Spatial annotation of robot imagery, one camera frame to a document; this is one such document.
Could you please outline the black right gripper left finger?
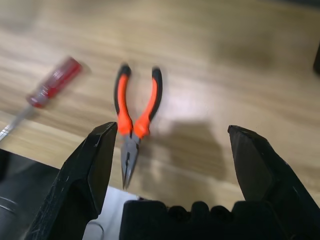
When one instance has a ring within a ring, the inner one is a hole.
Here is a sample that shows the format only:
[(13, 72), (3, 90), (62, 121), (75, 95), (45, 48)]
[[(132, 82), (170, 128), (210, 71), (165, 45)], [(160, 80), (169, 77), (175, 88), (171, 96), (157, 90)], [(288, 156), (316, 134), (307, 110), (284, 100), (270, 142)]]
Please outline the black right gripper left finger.
[(117, 123), (97, 126), (68, 157), (26, 234), (27, 240), (81, 240), (102, 212)]

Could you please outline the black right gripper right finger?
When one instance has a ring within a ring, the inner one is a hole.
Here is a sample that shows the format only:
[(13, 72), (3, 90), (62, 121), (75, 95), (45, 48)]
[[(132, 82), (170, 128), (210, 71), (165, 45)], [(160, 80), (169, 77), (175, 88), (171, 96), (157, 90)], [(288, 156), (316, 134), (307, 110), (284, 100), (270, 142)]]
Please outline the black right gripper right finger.
[(247, 201), (264, 202), (290, 239), (320, 238), (320, 208), (292, 168), (256, 132), (230, 125), (235, 173)]

